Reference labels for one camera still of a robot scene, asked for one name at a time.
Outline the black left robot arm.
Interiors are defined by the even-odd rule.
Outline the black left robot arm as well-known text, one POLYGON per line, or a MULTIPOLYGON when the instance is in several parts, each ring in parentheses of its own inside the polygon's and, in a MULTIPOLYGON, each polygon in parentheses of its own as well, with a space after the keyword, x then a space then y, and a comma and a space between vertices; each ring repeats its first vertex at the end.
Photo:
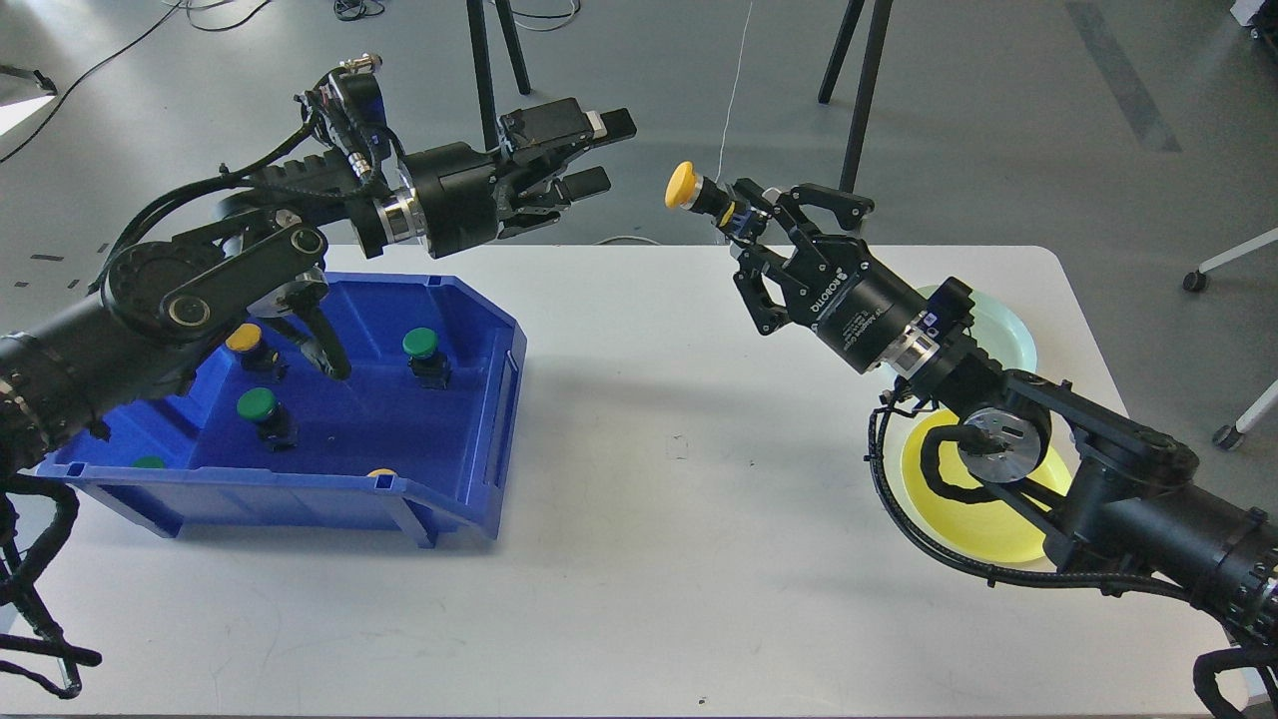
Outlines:
POLYGON ((3 672, 69 700, 101 655, 74 646, 36 581, 69 540, 81 502, 33 469, 75 435, 106 441, 106 415, 141 398, 184 395, 215 346, 267 304, 296 315, 285 337, 314 368, 345 381, 350 363, 320 310, 311 275, 325 266, 323 225, 348 220, 367 258, 424 241, 446 258, 556 223, 574 202, 607 192, 603 169, 569 163, 636 133, 626 109, 587 111, 558 100, 497 117, 489 146, 450 143, 406 155, 389 128, 366 54, 325 73, 298 100, 302 126, 245 167, 164 193, 110 246, 83 300, 28 332, 3 337, 3 604, 31 637, 3 647, 54 659, 60 681, 3 672))

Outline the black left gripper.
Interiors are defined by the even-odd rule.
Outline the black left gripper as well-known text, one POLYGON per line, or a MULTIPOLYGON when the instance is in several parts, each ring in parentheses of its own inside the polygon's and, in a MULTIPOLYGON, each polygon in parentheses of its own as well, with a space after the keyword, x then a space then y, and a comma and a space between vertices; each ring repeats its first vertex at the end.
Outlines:
POLYGON ((383 201, 386 241, 420 240, 442 259, 484 243, 558 223, 574 202, 610 192, 602 167, 548 178, 496 201, 497 176, 557 176, 584 152, 636 135, 627 109, 587 111, 575 97, 519 109, 497 119, 496 160, 449 143, 397 160, 403 186, 383 201))

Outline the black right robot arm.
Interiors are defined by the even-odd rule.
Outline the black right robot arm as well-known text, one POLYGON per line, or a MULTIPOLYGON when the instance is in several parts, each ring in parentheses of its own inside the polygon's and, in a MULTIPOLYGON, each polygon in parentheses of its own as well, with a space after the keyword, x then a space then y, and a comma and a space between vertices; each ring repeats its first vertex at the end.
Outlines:
POLYGON ((877 496, 889 518, 932 559, 1022 587, 1154 593, 1217 619, 1229 649, 1194 664, 1194 691, 1215 718, 1241 711, 1220 673, 1254 669, 1275 696, 1275 526, 1196 487, 1197 455, 1030 372, 1005 368, 967 332, 973 298, 950 278, 930 296, 873 258, 855 238, 872 201, 817 184, 763 190, 749 179, 707 184, 686 209, 708 215, 731 243, 736 287, 755 327, 803 324, 855 372, 896 374, 869 418, 877 496), (941 547, 896 501, 883 467, 889 418, 904 396, 941 406, 951 427, 921 444, 927 487, 964 504, 999 502, 1044 533, 1053 572, 1010 570, 941 547))

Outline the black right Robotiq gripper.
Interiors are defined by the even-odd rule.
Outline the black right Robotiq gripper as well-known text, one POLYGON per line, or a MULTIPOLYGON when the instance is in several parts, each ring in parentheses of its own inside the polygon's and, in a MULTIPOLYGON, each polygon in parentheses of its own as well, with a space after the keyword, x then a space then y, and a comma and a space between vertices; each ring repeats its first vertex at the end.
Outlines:
POLYGON ((861 238, 875 201, 812 183, 766 190, 753 179, 734 183, 734 284, 762 336, 800 324, 859 373, 886 367, 910 378, 941 356, 944 324, 861 238), (806 208, 835 215, 843 232, 822 231, 806 208), (760 245, 772 223, 795 245, 789 258, 760 245), (780 287, 780 304, 764 281, 780 287))

